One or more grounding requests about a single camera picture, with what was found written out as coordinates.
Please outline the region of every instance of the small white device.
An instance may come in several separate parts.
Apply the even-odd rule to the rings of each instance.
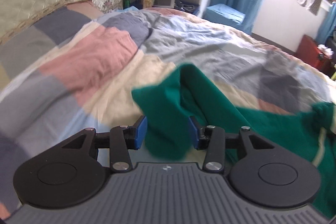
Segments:
[[[175,0],[153,0],[153,7],[175,8]]]

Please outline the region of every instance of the blue gripper pad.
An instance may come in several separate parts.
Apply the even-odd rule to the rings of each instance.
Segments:
[[[188,131],[189,131],[189,135],[190,135],[190,139],[191,139],[191,142],[193,144],[193,147],[195,149],[199,149],[199,135],[198,135],[198,128],[197,126],[199,126],[198,124],[195,124],[197,123],[196,121],[196,118],[195,117],[189,117],[188,118]]]
[[[140,124],[137,126],[137,129],[135,131],[135,137],[134,137],[134,147],[136,150],[138,150],[143,140],[145,139],[147,133],[147,117],[144,116]]]

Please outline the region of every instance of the white stripe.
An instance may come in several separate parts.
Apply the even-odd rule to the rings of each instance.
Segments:
[[[336,105],[334,105],[333,121],[331,122],[330,130],[336,134]]]
[[[314,165],[315,167],[318,167],[321,161],[323,160],[324,152],[325,152],[324,142],[326,140],[326,135],[327,135],[327,131],[325,128],[322,127],[320,130],[320,135],[319,135],[319,149],[315,155],[314,160],[311,162],[312,165]]]

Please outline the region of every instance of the patchwork comforter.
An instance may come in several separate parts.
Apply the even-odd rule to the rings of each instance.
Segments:
[[[181,63],[195,64],[238,107],[287,115],[335,96],[325,75],[232,27],[170,9],[105,14],[41,51],[0,93],[2,217],[19,204],[12,177],[21,163],[83,128],[133,124],[141,110],[132,89],[159,83]],[[157,160],[145,149],[131,156]],[[108,164],[107,152],[98,160]]]

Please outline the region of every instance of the green sweater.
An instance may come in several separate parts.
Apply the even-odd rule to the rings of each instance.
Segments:
[[[241,126],[313,161],[319,149],[321,128],[329,128],[334,104],[318,103],[310,112],[280,115],[235,107],[223,93],[194,65],[178,67],[159,85],[132,91],[133,100],[148,118],[145,145],[155,156],[168,160],[183,158],[191,147],[187,119],[193,115],[202,125],[214,125],[228,133],[238,133]],[[336,214],[336,159],[329,138],[318,166],[322,177],[320,191],[313,203],[327,217]],[[235,151],[227,151],[232,161]]]

